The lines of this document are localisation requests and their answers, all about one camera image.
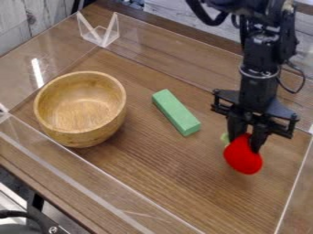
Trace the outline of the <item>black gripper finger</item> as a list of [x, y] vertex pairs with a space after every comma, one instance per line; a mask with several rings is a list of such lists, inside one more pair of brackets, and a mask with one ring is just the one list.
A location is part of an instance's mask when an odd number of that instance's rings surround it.
[[233, 141], [248, 131], [248, 123], [241, 115], [232, 112], [228, 116], [229, 140]]
[[257, 123], [253, 126], [252, 137], [249, 138], [249, 145], [253, 153], [260, 152], [269, 134], [269, 128], [265, 124]]

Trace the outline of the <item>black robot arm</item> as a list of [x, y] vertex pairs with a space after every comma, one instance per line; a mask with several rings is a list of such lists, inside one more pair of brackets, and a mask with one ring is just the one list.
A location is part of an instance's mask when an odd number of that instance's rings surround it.
[[288, 0], [186, 0], [201, 21], [216, 27], [226, 19], [240, 29], [244, 60], [238, 67], [238, 90], [213, 90], [212, 110], [226, 116], [229, 139], [249, 133], [249, 148], [257, 153], [271, 134], [291, 138], [299, 114], [279, 100], [284, 87], [281, 66], [291, 63], [299, 40], [296, 5]]

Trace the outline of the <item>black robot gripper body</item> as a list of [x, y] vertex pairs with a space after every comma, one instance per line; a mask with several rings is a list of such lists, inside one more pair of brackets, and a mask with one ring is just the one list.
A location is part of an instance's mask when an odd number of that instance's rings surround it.
[[249, 126], [262, 123], [271, 134], [292, 139], [299, 114], [277, 98], [280, 71], [252, 72], [241, 70], [238, 90], [216, 89], [212, 111], [226, 117], [232, 112], [241, 115]]

